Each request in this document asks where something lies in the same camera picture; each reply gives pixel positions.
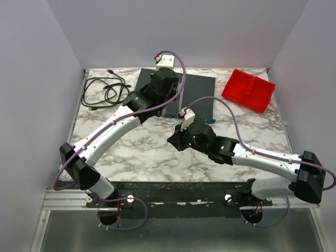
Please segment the white cable spool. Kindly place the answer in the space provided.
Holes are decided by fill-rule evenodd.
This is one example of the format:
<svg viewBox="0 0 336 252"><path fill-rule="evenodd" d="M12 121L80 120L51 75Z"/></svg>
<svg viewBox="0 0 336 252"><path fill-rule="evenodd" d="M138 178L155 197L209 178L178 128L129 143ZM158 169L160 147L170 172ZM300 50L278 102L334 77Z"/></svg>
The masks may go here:
<svg viewBox="0 0 336 252"><path fill-rule="evenodd" d="M183 102L183 88L180 89L180 94L178 97L178 110L177 114L180 115L181 109L182 109L182 102Z"/></svg>

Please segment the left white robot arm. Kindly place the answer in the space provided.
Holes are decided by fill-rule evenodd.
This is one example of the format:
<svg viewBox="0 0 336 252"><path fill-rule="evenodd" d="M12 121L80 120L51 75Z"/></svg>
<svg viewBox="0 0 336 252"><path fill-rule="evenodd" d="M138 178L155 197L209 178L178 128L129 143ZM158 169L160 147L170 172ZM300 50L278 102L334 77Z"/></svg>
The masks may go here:
<svg viewBox="0 0 336 252"><path fill-rule="evenodd" d="M130 93L113 116L93 133L75 145L66 142L60 147L62 169L81 190L89 190L101 199L116 196L116 188L94 165L126 133L161 114L176 96L178 79L173 70L160 68L147 85Z"/></svg>

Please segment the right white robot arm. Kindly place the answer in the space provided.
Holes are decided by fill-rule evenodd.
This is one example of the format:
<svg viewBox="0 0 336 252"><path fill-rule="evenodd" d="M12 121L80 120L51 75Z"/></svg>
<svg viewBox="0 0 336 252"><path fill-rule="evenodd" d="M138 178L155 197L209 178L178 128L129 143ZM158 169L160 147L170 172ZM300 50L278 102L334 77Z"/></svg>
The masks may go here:
<svg viewBox="0 0 336 252"><path fill-rule="evenodd" d="M326 173L312 152L283 154L247 146L242 141L217 136L210 125L200 121L185 129L177 125L167 142L178 151L191 148L201 152L219 164L248 166L275 174L269 179L250 180L247 194L256 199L295 196L312 204L322 200Z"/></svg>

